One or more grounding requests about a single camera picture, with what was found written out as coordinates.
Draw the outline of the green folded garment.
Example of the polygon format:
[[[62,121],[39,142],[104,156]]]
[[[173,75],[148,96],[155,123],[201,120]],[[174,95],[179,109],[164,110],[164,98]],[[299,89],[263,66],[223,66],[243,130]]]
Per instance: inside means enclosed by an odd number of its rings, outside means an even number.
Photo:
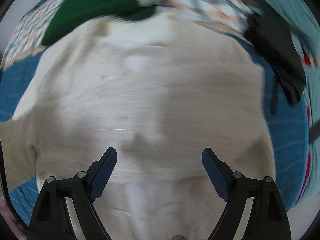
[[[50,46],[75,28],[100,16],[140,21],[152,16],[164,0],[64,0],[51,20],[41,44]]]

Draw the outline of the blue striped plaid bedspread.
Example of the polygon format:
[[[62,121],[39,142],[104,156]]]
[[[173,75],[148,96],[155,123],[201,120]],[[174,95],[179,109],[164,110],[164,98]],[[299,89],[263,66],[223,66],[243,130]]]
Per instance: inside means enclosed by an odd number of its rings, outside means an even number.
[[[15,28],[1,66],[1,122],[13,116],[33,79],[46,51],[41,40],[64,1],[41,0]],[[274,148],[276,184],[285,208],[291,209],[303,198],[310,177],[309,103],[301,98],[297,105],[290,106],[265,58],[242,38],[238,42],[265,70],[263,111]]]

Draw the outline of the black garment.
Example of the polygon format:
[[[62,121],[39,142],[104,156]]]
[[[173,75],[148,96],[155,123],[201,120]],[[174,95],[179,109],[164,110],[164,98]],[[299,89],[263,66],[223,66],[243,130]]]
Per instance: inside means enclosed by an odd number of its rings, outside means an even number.
[[[306,77],[292,42],[290,26],[276,12],[264,15],[253,13],[247,18],[247,25],[244,38],[274,72],[270,105],[272,115],[277,113],[279,88],[282,88],[287,103],[295,107],[301,101]]]

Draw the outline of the teal blanket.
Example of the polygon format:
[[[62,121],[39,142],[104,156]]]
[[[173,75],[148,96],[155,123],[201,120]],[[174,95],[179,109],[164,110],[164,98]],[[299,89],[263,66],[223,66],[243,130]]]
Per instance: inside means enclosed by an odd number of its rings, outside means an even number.
[[[261,10],[269,5],[287,23],[299,32],[308,47],[314,65],[305,67],[306,89],[305,97],[310,107],[310,126],[319,121],[319,23],[316,11],[308,1],[304,0],[255,0]]]

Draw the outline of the white fuzzy knit sweater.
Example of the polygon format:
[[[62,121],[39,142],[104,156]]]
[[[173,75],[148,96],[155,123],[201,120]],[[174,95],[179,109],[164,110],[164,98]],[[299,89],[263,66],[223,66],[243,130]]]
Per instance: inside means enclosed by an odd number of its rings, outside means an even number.
[[[8,187],[71,178],[113,147],[94,204],[113,239],[207,239],[224,202],[203,149],[249,178],[275,175],[263,80],[236,40],[175,14],[90,20],[44,52],[1,124]]]

